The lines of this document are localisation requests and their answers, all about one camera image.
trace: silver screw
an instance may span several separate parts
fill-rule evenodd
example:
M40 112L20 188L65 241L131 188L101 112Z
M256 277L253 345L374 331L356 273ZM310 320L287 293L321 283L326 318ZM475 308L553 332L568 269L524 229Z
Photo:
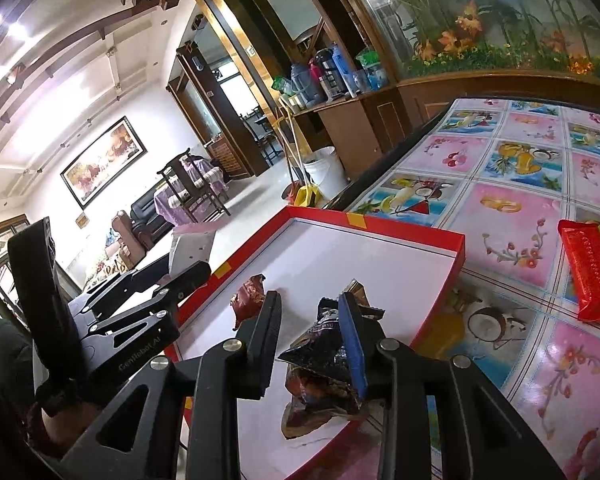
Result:
M451 362L457 368L468 368L471 366L471 359L469 359L466 355L455 355L451 359Z
M227 352L235 352L242 348L242 341L239 339L227 339L224 343L222 343L222 348L224 348Z
M169 359L167 359L164 355L158 355L151 359L150 366L154 370L164 370L167 366L169 366Z
M380 348L382 350L387 350L388 352L393 352L400 348L400 343L398 343L395 339L387 337L385 339L382 339L382 341L380 342Z

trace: yellow dustpan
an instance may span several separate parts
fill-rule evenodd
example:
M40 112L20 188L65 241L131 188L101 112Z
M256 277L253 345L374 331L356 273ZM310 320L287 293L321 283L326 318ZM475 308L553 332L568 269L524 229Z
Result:
M298 163L300 171L302 172L302 177L304 178L304 186L298 189L294 205L302 207L315 207L318 203L318 200L320 200L320 190L317 186L309 182L309 178L307 177L306 171L304 170L304 163L302 162L302 155L300 154L300 147L298 146L298 138L296 137L296 129L294 128L294 120L291 117L291 110L289 110L289 108L287 108L286 106L284 107L284 109L286 115L288 116L287 119L289 125L291 126L291 133L294 136L294 143L298 152L298 158L296 159L296 162ZM278 126L279 124L280 120L276 121L276 126ZM282 130L280 130L280 134L283 141L286 141L285 134L284 132L282 132Z

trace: fruit print tablecloth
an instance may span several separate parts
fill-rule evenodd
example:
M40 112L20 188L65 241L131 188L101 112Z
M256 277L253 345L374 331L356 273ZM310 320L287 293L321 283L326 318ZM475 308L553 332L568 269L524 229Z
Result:
M586 478L600 462L600 323L576 320L556 227L568 218L600 229L600 114L456 100L349 210L466 235L461 277L417 350L469 355L567 478ZM368 448L360 471L378 453Z

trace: blue gripper pad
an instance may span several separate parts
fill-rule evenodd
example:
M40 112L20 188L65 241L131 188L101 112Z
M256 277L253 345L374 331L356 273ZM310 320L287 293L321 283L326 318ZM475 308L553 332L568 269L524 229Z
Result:
M349 373L351 382L358 392L358 397L364 399L366 396L366 365L365 354L360 342L360 336L353 321L347 298L341 294L338 298L338 322L340 323L340 334L342 342L347 351L347 362L349 364Z

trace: framed painting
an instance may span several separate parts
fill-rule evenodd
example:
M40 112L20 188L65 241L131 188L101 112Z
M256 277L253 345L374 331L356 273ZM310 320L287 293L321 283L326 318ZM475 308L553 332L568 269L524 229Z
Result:
M124 116L87 146L60 175L84 209L145 153L144 144Z

